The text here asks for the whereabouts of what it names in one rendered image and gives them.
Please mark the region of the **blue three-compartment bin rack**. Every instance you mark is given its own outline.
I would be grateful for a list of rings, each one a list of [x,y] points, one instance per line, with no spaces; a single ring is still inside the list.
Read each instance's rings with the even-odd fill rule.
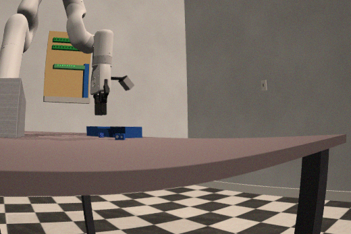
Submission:
[[[142,138],[142,127],[99,127],[86,126],[87,136],[99,136],[104,133],[104,137],[114,138],[115,134],[125,134],[125,138]]]

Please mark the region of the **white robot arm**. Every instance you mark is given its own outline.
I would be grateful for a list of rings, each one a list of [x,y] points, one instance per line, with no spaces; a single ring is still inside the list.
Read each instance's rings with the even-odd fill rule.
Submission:
[[[22,55],[29,48],[38,28],[38,7],[42,0],[22,0],[17,14],[6,22],[0,50],[0,78],[18,78]],[[67,35],[72,46],[83,53],[92,53],[92,65],[112,64],[113,32],[86,31],[82,18],[86,15],[83,0],[63,0],[67,15]]]

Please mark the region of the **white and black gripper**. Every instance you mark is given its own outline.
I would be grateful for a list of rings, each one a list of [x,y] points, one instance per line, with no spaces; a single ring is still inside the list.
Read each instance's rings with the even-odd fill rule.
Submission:
[[[109,95],[110,90],[111,90],[111,64],[108,64],[108,63],[93,64],[91,82],[90,82],[90,94],[93,95],[93,98],[94,98],[95,115],[107,114],[107,96]]]

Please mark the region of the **blue nine-volt battery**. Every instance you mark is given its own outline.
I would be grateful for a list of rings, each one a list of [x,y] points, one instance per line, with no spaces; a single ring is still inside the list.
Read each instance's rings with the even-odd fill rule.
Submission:
[[[125,140],[125,134],[115,134],[115,140]]]

